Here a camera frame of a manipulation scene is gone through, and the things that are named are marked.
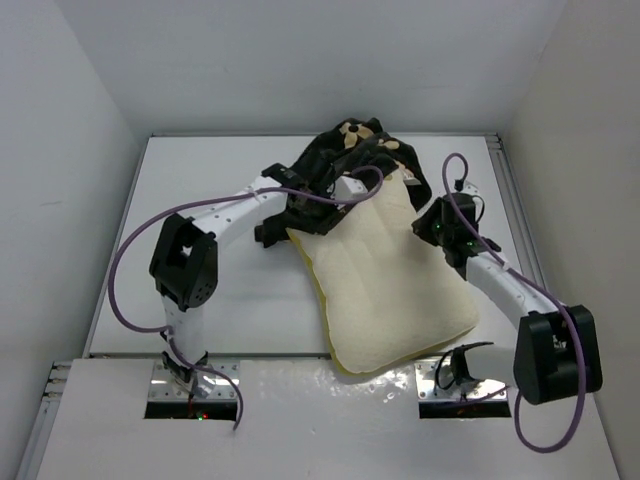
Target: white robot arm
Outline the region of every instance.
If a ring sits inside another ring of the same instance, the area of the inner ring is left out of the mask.
[[[150,272],[161,294],[167,326],[177,349],[185,360],[198,363],[206,356],[203,344],[204,303],[218,283],[218,254],[242,234],[252,230],[265,219],[287,208],[288,193],[264,190],[291,188],[295,174],[276,164],[265,170],[232,200],[209,207],[189,218],[175,214],[165,221]],[[364,184],[347,175],[339,177],[327,197],[336,205],[336,212],[345,203],[367,194]],[[173,370],[188,381],[190,372],[171,349],[165,359],[173,362]]]
[[[188,363],[176,358],[171,349],[164,354],[165,362],[183,381],[188,383],[191,375],[188,365],[206,358],[202,308],[217,286],[218,251],[265,219],[284,212],[289,205],[288,193],[256,192],[282,186],[299,187],[295,177],[294,172],[276,164],[239,192],[248,198],[218,204],[189,218],[175,214],[165,221],[150,272],[162,296],[173,342]],[[341,176],[330,195],[321,193],[336,203],[354,203],[354,199],[367,194],[367,189],[361,181]],[[468,182],[460,185],[454,194],[457,206],[476,230],[474,199],[477,196],[477,189]],[[341,207],[338,204],[333,208],[340,212]],[[469,235],[452,211],[448,197],[436,199],[412,226],[418,237],[441,247],[449,265],[484,292],[518,329],[514,348],[494,345],[455,348],[451,359],[454,380],[458,383],[499,380],[517,386],[532,404],[576,395],[576,361],[556,306],[508,273]],[[485,240],[490,242],[492,250],[500,251],[498,245]],[[587,391],[596,391],[602,384],[602,375],[593,317],[582,306],[570,307],[567,311],[579,331],[585,352]]]

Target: white enclosure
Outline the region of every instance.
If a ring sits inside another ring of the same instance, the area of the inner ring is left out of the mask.
[[[349,116],[505,139],[548,285],[596,315],[596,402],[639,477],[639,22],[623,0],[2,2],[0,479],[51,363],[82,354],[147,137]]]

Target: black cloth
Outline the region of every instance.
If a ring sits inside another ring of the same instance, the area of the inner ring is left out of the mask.
[[[398,168],[408,170],[419,182],[407,185],[411,204],[416,211],[431,199],[431,188],[422,173],[415,150],[411,145],[385,132],[377,118],[366,122],[348,118],[340,122],[333,129],[313,139],[290,168],[304,179],[304,190],[329,196],[336,179],[345,172],[365,165],[375,165],[385,175]],[[356,177],[368,189],[373,188],[378,181],[375,172],[362,172]],[[256,229],[256,240],[269,247],[288,239],[286,228],[324,235],[351,208],[336,210],[334,206],[290,198],[285,212],[268,218]]]

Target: metal bracket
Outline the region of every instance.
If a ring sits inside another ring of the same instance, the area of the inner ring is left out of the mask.
[[[453,384],[451,388],[442,390],[436,386],[435,371],[441,355],[431,356],[415,362],[416,386],[418,389],[418,401],[421,404],[446,404],[475,400],[485,397],[505,387],[505,384],[496,380],[482,380],[477,382]],[[450,359],[447,357],[442,362],[440,369],[441,383],[448,383],[451,379]],[[483,403],[505,403],[507,394],[503,392],[495,397],[488,398]]]
[[[233,383],[240,383],[240,362],[236,359],[209,359],[207,365],[215,370],[224,372]],[[236,403],[236,393],[233,387],[222,378],[210,373],[198,371],[194,377],[193,392],[179,382],[171,372],[163,365],[162,360],[156,360],[153,364],[153,375],[149,384],[147,402],[149,403],[182,403],[189,400],[193,393],[193,403]]]

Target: purple cable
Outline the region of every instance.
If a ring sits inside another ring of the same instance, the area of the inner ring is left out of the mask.
[[[129,322],[124,317],[122,311],[120,310],[120,306],[118,305],[118,302],[116,300],[116,272],[118,271],[118,266],[120,265],[122,257],[124,256],[124,253],[127,251],[127,249],[131,246],[133,241],[136,238],[138,238],[142,232],[144,232],[147,228],[149,228],[154,223],[159,222],[163,218],[166,218],[169,215],[172,215],[174,213],[178,213],[178,212],[180,212],[182,210],[187,210],[187,209],[190,209],[190,208],[197,208],[197,207],[204,207],[204,206],[207,206],[207,205],[216,205],[218,203],[226,203],[226,202],[233,202],[233,201],[238,201],[238,200],[246,200],[248,198],[254,198],[256,195],[261,195],[263,193],[272,193],[272,192],[288,193],[290,195],[296,195],[298,197],[306,198],[306,199],[313,200],[313,201],[316,201],[316,202],[319,202],[319,203],[326,203],[326,204],[329,204],[329,205],[357,205],[358,203],[364,202],[365,200],[369,200],[376,193],[378,193],[380,191],[380,189],[382,188],[382,183],[384,181],[384,174],[382,173],[382,170],[380,170],[375,165],[365,165],[365,166],[362,166],[362,167],[354,168],[351,173],[354,174],[354,173],[358,173],[358,172],[364,172],[366,170],[371,170],[371,171],[376,172],[376,174],[378,175],[378,183],[376,184],[376,186],[370,192],[367,192],[365,195],[363,195],[361,197],[358,197],[356,199],[353,199],[353,200],[340,200],[340,201],[338,201],[338,200],[332,200],[330,198],[319,197],[317,195],[313,195],[313,194],[306,193],[306,192],[301,192],[299,190],[294,190],[294,189],[291,189],[291,188],[268,187],[268,188],[258,189],[258,190],[256,190],[255,192],[252,192],[252,193],[244,193],[244,194],[240,194],[240,195],[233,195],[233,196],[230,196],[230,197],[213,198],[213,199],[208,199],[208,200],[199,200],[197,202],[184,203],[182,205],[178,205],[176,207],[169,208],[169,209],[165,210],[164,212],[160,212],[159,214],[157,214],[154,217],[150,218],[149,220],[144,222],[142,225],[140,225],[138,228],[136,228],[131,233],[131,235],[129,235],[122,242],[122,244],[120,245],[120,247],[116,251],[116,254],[113,257],[113,262],[111,263],[111,267],[109,267],[109,275],[107,276],[107,295],[108,295],[108,298],[109,298],[109,304],[111,305],[111,310],[113,310],[113,314],[116,316],[116,318],[118,319],[118,321],[122,325],[127,327],[129,330],[133,330],[134,332],[138,332],[138,333],[162,333],[162,332],[167,332],[169,335],[171,335],[171,333],[172,333],[171,332],[171,327],[168,326],[168,325],[164,325],[162,327],[139,327],[137,325],[134,325],[133,323]],[[215,370],[213,368],[210,368],[208,366],[194,365],[194,364],[188,362],[187,359],[182,355],[182,353],[176,348],[175,343],[174,343],[173,339],[171,339],[171,338],[169,339],[169,347],[173,351],[173,353],[176,356],[176,358],[178,358],[184,365],[186,365],[186,366],[188,366],[190,368],[194,368],[196,370],[200,370],[200,371],[203,371],[203,372],[211,373],[213,375],[217,375],[217,376],[227,380],[231,384],[231,386],[234,388],[234,390],[236,391],[236,393],[238,395],[238,416],[236,418],[236,423],[233,426],[234,430],[237,429],[238,425],[240,424],[240,420],[242,418],[242,414],[244,412],[244,400],[242,398],[242,394],[240,393],[240,389],[233,382],[231,382],[229,377],[227,377],[223,373],[218,372],[217,370]]]
[[[451,162],[451,160],[453,160],[454,158],[459,158],[464,164],[464,175],[462,177],[463,181],[466,180],[467,173],[469,172],[469,162],[467,162],[467,159],[462,154],[452,153],[445,159],[442,165],[442,181],[444,183],[444,188],[447,192],[447,196],[449,198],[451,206],[453,207],[453,210],[455,211],[456,215],[458,216],[460,221],[463,223],[463,225],[467,228],[467,230],[469,230],[469,232],[471,232],[471,234],[476,238],[476,240],[478,240],[478,242],[480,242],[480,244],[487,249],[487,252],[491,254],[491,256],[495,259],[496,262],[498,262],[500,266],[504,266],[505,264],[504,260],[502,260],[502,258],[500,258],[500,256],[493,251],[493,249],[484,240],[484,238],[480,236],[478,231],[475,228],[473,228],[473,226],[462,214],[462,212],[460,211],[460,208],[458,207],[458,205],[453,199],[453,194],[451,192],[451,188],[449,187],[449,181],[447,179],[447,167],[449,166],[449,162]],[[553,305],[558,309],[558,311],[562,315],[567,325],[567,328],[569,329],[569,334],[571,335],[571,340],[573,341],[573,346],[575,348],[576,363],[578,365],[578,398],[576,401],[576,408],[573,412],[573,418],[571,419],[571,424],[569,425],[567,432],[557,443],[550,445],[548,447],[539,447],[537,445],[533,445],[526,438],[524,438],[524,435],[522,433],[522,426],[520,425],[520,404],[522,402],[522,394],[520,392],[518,392],[518,395],[516,396],[516,401],[514,406],[515,408],[514,415],[513,415],[514,423],[516,427],[516,434],[518,435],[518,438],[520,439],[520,441],[526,447],[530,448],[531,450],[537,453],[557,452],[558,450],[561,450],[562,448],[566,447],[567,444],[571,441],[571,439],[575,435],[576,430],[578,429],[578,425],[580,424],[580,419],[582,418],[582,411],[584,410],[584,402],[587,394],[587,375],[586,375],[586,365],[584,360],[584,352],[582,351],[582,345],[580,343],[580,336],[578,335],[578,331],[576,330],[576,327],[573,324],[573,321],[571,320],[571,317],[569,316],[569,313],[567,312],[566,308],[564,307],[564,305],[562,305],[562,303],[560,303],[560,301],[557,298],[555,298],[547,290],[540,287],[535,282],[529,280],[527,277],[522,275],[520,272],[514,270],[513,268],[509,268],[507,271],[511,275],[513,275],[516,279],[518,279],[520,282],[533,288],[538,293],[540,293],[541,295],[544,295],[547,299],[549,299],[551,303],[553,303]]]

